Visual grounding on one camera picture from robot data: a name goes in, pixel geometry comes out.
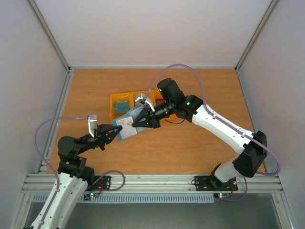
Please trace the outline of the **blue leather card holder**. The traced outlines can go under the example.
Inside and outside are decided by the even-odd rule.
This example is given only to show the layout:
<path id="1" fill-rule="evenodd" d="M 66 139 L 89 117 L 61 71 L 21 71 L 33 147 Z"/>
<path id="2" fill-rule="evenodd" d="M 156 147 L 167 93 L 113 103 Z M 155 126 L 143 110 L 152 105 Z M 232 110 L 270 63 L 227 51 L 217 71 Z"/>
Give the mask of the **blue leather card holder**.
<path id="1" fill-rule="evenodd" d="M 112 120 L 113 125 L 122 126 L 122 130 L 117 135 L 119 141 L 135 136 L 141 131 L 148 130 L 148 128 L 132 126 L 135 118 L 140 114 L 142 109 L 142 105 L 136 106 L 126 114 Z"/>

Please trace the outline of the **white card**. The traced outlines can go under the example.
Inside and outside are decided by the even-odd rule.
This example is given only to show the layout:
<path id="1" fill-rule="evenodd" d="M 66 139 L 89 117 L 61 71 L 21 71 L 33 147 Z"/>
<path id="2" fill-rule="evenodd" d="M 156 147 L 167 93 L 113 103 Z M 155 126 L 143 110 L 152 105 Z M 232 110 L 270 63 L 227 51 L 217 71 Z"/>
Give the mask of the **white card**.
<path id="1" fill-rule="evenodd" d="M 119 119 L 118 124 L 122 126 L 122 130 L 120 131 L 122 140 L 137 135 L 136 128 L 132 127 L 133 119 L 131 116 Z"/>

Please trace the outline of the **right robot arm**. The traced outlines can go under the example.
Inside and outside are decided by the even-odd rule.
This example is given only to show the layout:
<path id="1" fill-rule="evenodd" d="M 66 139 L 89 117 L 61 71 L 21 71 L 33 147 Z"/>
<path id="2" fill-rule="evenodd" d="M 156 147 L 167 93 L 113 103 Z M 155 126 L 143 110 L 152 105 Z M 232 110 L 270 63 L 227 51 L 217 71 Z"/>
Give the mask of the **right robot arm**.
<path id="1" fill-rule="evenodd" d="M 143 105 L 132 126 L 134 128 L 159 128 L 160 120 L 175 114 L 178 118 L 210 131 L 226 142 L 237 156 L 226 163 L 219 164 L 210 174 L 210 183 L 215 189 L 223 188 L 227 182 L 239 175 L 253 177 L 267 156 L 266 134 L 253 133 L 218 115 L 203 100 L 195 95 L 184 95 L 176 81 L 167 78 L 157 87 L 164 99 L 163 103 L 153 105 L 138 94 L 135 102 Z"/>

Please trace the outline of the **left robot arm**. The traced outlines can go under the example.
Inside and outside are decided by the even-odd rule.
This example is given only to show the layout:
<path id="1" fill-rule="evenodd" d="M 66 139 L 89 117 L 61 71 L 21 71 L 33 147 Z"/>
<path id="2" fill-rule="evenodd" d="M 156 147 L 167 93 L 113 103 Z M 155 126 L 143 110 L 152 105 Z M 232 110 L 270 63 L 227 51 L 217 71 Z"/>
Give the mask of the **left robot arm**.
<path id="1" fill-rule="evenodd" d="M 58 141 L 58 170 L 55 172 L 55 182 L 43 208 L 32 222 L 32 229 L 63 229 L 76 206 L 79 198 L 85 192 L 95 187 L 94 169 L 85 165 L 86 158 L 80 157 L 90 149 L 105 149 L 105 145 L 122 130 L 117 125 L 97 125 L 92 133 L 80 138 L 64 136 Z"/>

